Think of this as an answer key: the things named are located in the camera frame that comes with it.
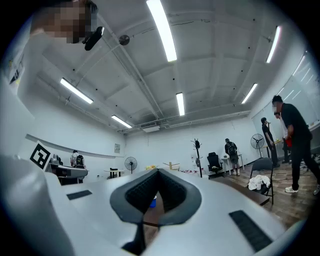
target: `standing fan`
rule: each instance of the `standing fan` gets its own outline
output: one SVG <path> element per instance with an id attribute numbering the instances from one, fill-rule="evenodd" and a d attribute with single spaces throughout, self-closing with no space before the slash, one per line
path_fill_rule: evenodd
<path id="1" fill-rule="evenodd" d="M 264 144 L 265 144 L 265 138 L 261 134 L 257 133 L 257 134 L 252 136 L 252 138 L 251 138 L 251 146 L 256 150 L 259 150 L 260 158 L 262 158 L 260 149 L 262 148 L 262 146 Z"/>
<path id="2" fill-rule="evenodd" d="M 137 160 L 134 157 L 129 156 L 125 161 L 124 161 L 124 166 L 127 168 L 129 171 L 132 171 L 137 168 Z"/>

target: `floor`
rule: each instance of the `floor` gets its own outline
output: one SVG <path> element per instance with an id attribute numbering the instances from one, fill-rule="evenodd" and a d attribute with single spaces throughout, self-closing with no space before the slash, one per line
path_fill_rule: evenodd
<path id="1" fill-rule="evenodd" d="M 240 170 L 240 176 L 226 174 L 225 178 L 246 187 L 250 179 L 252 164 Z M 273 213 L 288 229 L 297 221 L 306 219 L 312 210 L 317 197 L 313 192 L 317 180 L 311 171 L 301 169 L 298 193 L 285 193 L 285 188 L 292 185 L 291 165 L 281 164 L 273 170 L 273 205 L 272 199 L 263 208 Z M 256 171 L 255 175 L 270 176 L 270 171 Z M 158 234 L 158 228 L 144 225 L 144 237 L 148 246 Z"/>

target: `ceiling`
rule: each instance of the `ceiling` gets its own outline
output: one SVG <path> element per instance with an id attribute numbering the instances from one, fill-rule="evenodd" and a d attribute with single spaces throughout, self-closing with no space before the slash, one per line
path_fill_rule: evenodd
<path id="1" fill-rule="evenodd" d="M 102 39 L 91 51 L 55 40 L 42 52 L 39 85 L 68 105 L 116 130 L 164 120 L 168 125 L 247 115 L 272 82 L 291 43 L 288 19 L 259 0 L 161 0 L 177 60 L 168 62 L 146 0 L 94 0 Z M 283 26 L 266 63 L 276 26 Z M 128 35 L 130 43 L 119 45 Z M 66 78 L 92 104 L 60 85 Z M 241 104 L 254 83 L 258 87 Z M 176 93 L 183 92 L 185 116 Z"/>

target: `black office chair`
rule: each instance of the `black office chair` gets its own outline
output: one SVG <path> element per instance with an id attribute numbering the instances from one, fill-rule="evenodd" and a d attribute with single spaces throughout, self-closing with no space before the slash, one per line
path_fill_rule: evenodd
<path id="1" fill-rule="evenodd" d="M 253 166 L 251 169 L 251 174 L 250 174 L 250 179 L 252 178 L 253 171 L 261 171 L 261 170 L 270 170 L 271 171 L 270 185 L 269 185 L 269 187 L 267 187 L 266 184 L 262 184 L 260 190 L 254 189 L 252 191 L 260 193 L 260 194 L 268 196 L 268 197 L 272 197 L 272 204 L 274 204 L 274 187 L 272 184 L 272 174 L 274 172 L 274 165 L 273 165 L 272 160 L 270 158 L 268 158 L 268 157 L 260 158 L 253 163 Z"/>
<path id="2" fill-rule="evenodd" d="M 209 153 L 207 156 L 209 165 L 209 172 L 215 172 L 218 174 L 218 171 L 222 170 L 222 162 L 219 164 L 219 157 L 215 152 Z"/>

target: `fluorescent light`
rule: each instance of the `fluorescent light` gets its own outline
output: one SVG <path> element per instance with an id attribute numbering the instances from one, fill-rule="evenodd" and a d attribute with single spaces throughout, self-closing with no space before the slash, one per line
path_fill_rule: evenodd
<path id="1" fill-rule="evenodd" d="M 293 92 L 294 92 L 294 90 L 292 90 L 292 91 L 288 94 L 288 96 L 285 97 L 285 99 L 284 99 L 283 101 L 285 101 L 285 100 L 290 96 L 290 94 L 292 94 Z"/>
<path id="2" fill-rule="evenodd" d="M 305 73 L 304 77 L 301 79 L 301 82 L 302 82 L 303 79 L 305 79 L 305 77 L 309 73 L 310 69 L 311 69 L 311 67 L 309 67 L 308 71 Z"/>
<path id="3" fill-rule="evenodd" d="M 294 75 L 295 75 L 295 73 L 297 72 L 297 70 L 298 70 L 298 68 L 300 67 L 301 63 L 304 61 L 305 57 L 306 57 L 306 56 L 303 56 L 303 57 L 302 57 L 302 59 L 301 59 L 301 61 L 300 61 L 299 65 L 296 67 L 295 71 L 294 71 L 294 72 L 293 72 L 293 74 L 292 74 L 293 76 L 294 76 Z"/>
<path id="4" fill-rule="evenodd" d="M 282 90 L 284 89 L 284 87 L 282 87 L 282 89 L 278 92 L 278 94 L 277 95 L 279 95 L 281 92 L 282 92 Z"/>
<path id="5" fill-rule="evenodd" d="M 257 85 L 258 85 L 257 83 L 254 83 L 254 84 L 253 84 L 251 90 L 249 91 L 248 95 L 244 98 L 244 100 L 242 101 L 241 104 L 245 104 L 245 103 L 246 103 L 246 101 L 249 99 L 250 95 L 251 95 L 251 94 L 254 92 L 254 90 L 256 89 Z"/>
<path id="6" fill-rule="evenodd" d="M 185 115 L 185 105 L 184 105 L 184 96 L 183 96 L 182 92 L 176 94 L 176 100 L 178 101 L 180 116 L 184 116 Z"/>
<path id="7" fill-rule="evenodd" d="M 71 92 L 78 95 L 81 99 L 85 100 L 89 104 L 94 102 L 92 99 L 88 98 L 86 95 L 84 95 L 81 91 L 79 91 L 76 87 L 74 87 L 71 83 L 69 83 L 66 79 L 62 78 L 60 83 L 67 87 Z"/>
<path id="8" fill-rule="evenodd" d="M 276 46 L 277 46 L 277 43 L 278 43 L 278 40 L 279 40 L 279 36 L 280 36 L 280 31 L 281 31 L 281 28 L 279 26 L 277 26 L 276 30 L 275 30 L 273 43 L 272 43 L 272 46 L 271 46 L 271 49 L 270 49 L 270 52 L 269 52 L 269 56 L 266 59 L 266 63 L 270 63 L 270 61 L 272 59 L 272 56 L 275 53 L 275 49 L 276 49 Z"/>
<path id="9" fill-rule="evenodd" d="M 177 59 L 175 44 L 172 38 L 165 10 L 161 4 L 161 1 L 148 0 L 146 1 L 146 4 L 150 9 L 156 27 L 159 31 L 168 62 L 175 61 Z"/>
<path id="10" fill-rule="evenodd" d="M 314 75 L 312 75 L 312 76 L 309 78 L 308 82 L 306 82 L 306 85 L 310 82 L 310 80 L 311 80 L 311 78 L 312 78 L 313 76 L 314 76 Z"/>
<path id="11" fill-rule="evenodd" d="M 116 115 L 111 116 L 114 120 L 118 121 L 120 124 L 123 124 L 125 127 L 132 128 L 131 125 L 127 124 L 125 121 L 122 121 L 119 117 Z"/>
<path id="12" fill-rule="evenodd" d="M 292 99 L 294 99 L 295 97 L 297 97 L 300 92 L 301 92 L 301 90 L 300 90 Z"/>

